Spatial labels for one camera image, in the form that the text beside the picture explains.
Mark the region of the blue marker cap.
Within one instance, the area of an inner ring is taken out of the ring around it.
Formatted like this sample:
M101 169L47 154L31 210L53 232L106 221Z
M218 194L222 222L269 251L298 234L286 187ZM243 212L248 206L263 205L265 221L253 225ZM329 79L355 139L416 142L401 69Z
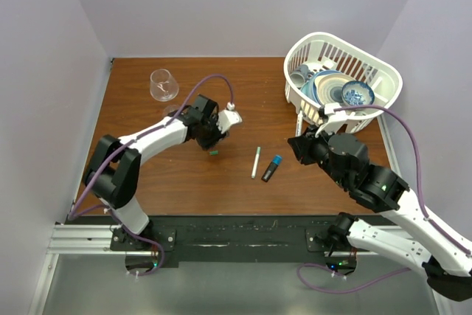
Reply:
M281 161L282 161L282 157L279 155L276 155L272 160L272 162L276 165L279 165Z

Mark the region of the black marker pen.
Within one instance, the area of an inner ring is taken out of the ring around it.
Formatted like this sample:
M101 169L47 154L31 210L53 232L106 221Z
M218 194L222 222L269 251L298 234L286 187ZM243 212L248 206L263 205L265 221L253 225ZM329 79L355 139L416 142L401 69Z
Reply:
M268 182L270 178L273 176L274 172L278 168L278 164L275 162L270 162L268 167L265 169L265 172L261 176L261 180L264 182Z

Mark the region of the white pen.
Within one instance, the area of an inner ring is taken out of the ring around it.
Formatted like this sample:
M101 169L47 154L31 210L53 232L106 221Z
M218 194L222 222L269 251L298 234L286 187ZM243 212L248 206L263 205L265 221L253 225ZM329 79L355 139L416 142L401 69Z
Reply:
M252 169L251 169L251 178L252 179L255 179L255 177L257 175L257 167L258 167L259 160L260 160L260 152L256 152L256 154L254 156L253 166L252 166Z
M303 126L303 112L299 111L297 116L296 116L295 136L300 136L302 134L302 126Z

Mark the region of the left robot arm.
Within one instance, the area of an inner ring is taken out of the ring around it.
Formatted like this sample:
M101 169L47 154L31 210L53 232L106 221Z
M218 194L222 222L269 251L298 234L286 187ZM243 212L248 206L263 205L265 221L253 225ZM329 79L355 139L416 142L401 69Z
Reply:
M155 125L135 134L100 138L86 168L85 193L93 193L128 230L127 242L136 250L153 241L151 221L137 201L136 189L141 166L173 146L195 140L203 150L215 147L242 123L232 103L223 110L198 95L192 105L168 114Z

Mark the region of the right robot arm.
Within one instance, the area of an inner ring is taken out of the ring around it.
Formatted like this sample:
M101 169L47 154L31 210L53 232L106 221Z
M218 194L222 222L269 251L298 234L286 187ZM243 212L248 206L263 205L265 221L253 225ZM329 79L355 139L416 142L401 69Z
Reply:
M297 161L318 165L361 206L401 227L402 238L341 212L320 238L330 250L374 252L417 272L438 294L471 298L471 242L442 221L422 214L415 192L394 171L369 160L367 146L352 134L318 134L316 127L288 139Z

